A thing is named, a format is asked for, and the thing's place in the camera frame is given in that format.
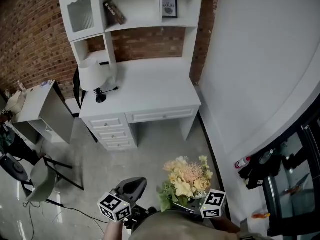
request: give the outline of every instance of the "person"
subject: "person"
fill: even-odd
[[[40,160],[37,153],[33,151],[18,134],[4,123],[10,118],[6,114],[0,116],[0,151],[3,155],[9,153],[13,157],[24,159],[33,166]]]
[[[191,220],[187,213],[177,210],[157,212],[132,231],[129,240],[238,240],[265,239],[260,234],[242,233],[240,228],[224,217],[211,218],[215,229]],[[103,240],[121,240],[123,221],[110,220]]]

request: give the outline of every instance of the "orange object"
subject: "orange object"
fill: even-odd
[[[257,214],[252,214],[253,219],[265,219],[270,217],[270,213],[257,213]]]

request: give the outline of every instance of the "desk drawer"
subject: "desk drawer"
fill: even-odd
[[[129,127],[125,114],[85,117],[82,120],[93,132]]]
[[[172,108],[167,110],[151,110],[143,112],[126,113],[126,119],[129,124],[139,122],[150,122],[175,118],[191,117],[195,113],[194,107]]]
[[[127,149],[133,149],[137,147],[133,139],[118,140],[118,141],[101,141],[101,144],[107,150],[127,150]]]
[[[93,133],[99,141],[103,142],[133,139],[129,128],[94,131]]]

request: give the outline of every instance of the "red brick wall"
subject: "red brick wall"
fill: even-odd
[[[190,77],[200,79],[214,23],[214,0],[203,0],[196,49]],[[181,27],[139,28],[112,33],[118,62],[180,57],[185,29]],[[63,96],[73,97],[73,75],[77,68],[65,32],[59,0],[0,0],[0,90],[26,88],[56,79]],[[99,50],[99,41],[88,43]]]

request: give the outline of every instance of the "concrete floor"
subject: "concrete floor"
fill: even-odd
[[[183,141],[178,121],[175,120],[140,123],[138,138],[138,149],[106,151],[100,143],[94,142],[84,123],[77,118],[70,145],[53,145],[46,140],[39,141],[35,147],[38,153],[41,149],[52,159],[72,165],[72,170],[61,167],[57,169],[74,182],[80,185],[83,183],[84,186],[84,191],[81,191],[62,180],[50,199],[107,222],[108,219],[98,210],[99,198],[123,180],[145,177],[148,185],[137,203],[146,209],[151,206],[159,209],[156,187],[167,179],[167,172],[162,170],[163,165],[179,156],[188,156],[189,160],[194,162],[198,161],[201,155],[208,156],[208,164],[214,173],[211,187],[220,189],[198,119],[187,141]],[[26,161],[22,161],[21,164],[30,173],[32,166]],[[2,168],[0,168],[0,178],[0,234],[8,240],[30,240],[32,225],[29,207],[23,207],[25,194],[21,184]],[[77,211],[43,202],[40,208],[31,207],[31,215],[35,240],[98,240],[103,237],[97,224]],[[106,224],[98,223],[105,230]],[[129,236],[126,232],[124,234],[123,239],[127,239]]]

